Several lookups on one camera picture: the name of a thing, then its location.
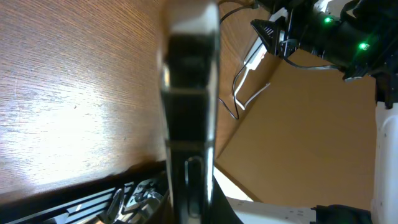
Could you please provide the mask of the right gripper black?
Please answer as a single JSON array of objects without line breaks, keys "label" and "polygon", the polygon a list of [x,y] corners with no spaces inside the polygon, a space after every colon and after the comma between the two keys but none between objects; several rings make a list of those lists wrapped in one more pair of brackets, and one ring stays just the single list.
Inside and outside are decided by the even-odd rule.
[{"label": "right gripper black", "polygon": [[326,54],[325,13],[314,0],[281,1],[279,9],[287,11],[286,17],[275,21],[251,21],[266,50],[281,58],[288,58],[296,49],[323,58]]}]

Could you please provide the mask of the black smartphone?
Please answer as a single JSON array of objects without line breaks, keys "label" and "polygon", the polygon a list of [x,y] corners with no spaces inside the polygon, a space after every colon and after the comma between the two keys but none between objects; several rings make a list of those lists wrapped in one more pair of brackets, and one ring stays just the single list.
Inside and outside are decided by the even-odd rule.
[{"label": "black smartphone", "polygon": [[209,223],[220,70],[216,1],[165,1],[157,56],[174,222]]}]

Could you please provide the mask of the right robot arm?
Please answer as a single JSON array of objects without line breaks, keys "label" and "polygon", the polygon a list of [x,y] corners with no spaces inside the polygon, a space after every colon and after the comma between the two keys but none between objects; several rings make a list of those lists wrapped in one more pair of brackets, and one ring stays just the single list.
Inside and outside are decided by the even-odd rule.
[{"label": "right robot arm", "polygon": [[397,1],[354,0],[339,16],[312,0],[259,0],[271,14],[251,22],[266,50],[288,60],[298,49],[326,60],[346,82],[376,81],[376,160],[370,210],[316,206],[316,223],[397,222]]}]

